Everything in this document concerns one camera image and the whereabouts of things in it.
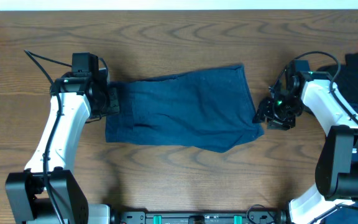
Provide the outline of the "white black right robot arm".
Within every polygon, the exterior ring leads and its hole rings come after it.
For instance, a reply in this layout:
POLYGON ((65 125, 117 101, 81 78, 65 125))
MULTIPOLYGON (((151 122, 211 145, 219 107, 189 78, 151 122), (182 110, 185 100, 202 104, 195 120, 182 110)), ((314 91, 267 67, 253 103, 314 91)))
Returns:
POLYGON ((326 138, 319 156, 315 183, 278 212, 274 223, 319 223, 341 208, 358 210, 358 114, 340 94, 328 72, 310 70, 306 60, 292 60, 276 80, 253 118, 270 129, 289 130, 309 109, 326 138))

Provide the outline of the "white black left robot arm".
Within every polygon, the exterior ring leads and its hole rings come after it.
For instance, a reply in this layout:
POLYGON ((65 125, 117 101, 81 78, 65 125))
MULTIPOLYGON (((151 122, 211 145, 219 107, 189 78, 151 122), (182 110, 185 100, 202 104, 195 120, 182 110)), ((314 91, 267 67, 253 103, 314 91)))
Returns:
POLYGON ((74 53, 70 71, 50 80, 50 112, 33 156, 5 183, 16 223, 114 223, 111 207, 88 203, 73 171, 87 123, 118 114, 108 66, 89 52, 74 53))

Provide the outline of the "dark blue denim shorts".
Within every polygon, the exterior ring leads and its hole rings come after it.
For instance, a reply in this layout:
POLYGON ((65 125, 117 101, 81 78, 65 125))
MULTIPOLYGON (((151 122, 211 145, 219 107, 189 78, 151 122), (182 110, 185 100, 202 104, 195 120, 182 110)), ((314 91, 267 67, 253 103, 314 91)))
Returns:
POLYGON ((194 146, 223 153, 264 134, 242 64, 115 82, 119 113, 106 118, 106 142, 194 146))

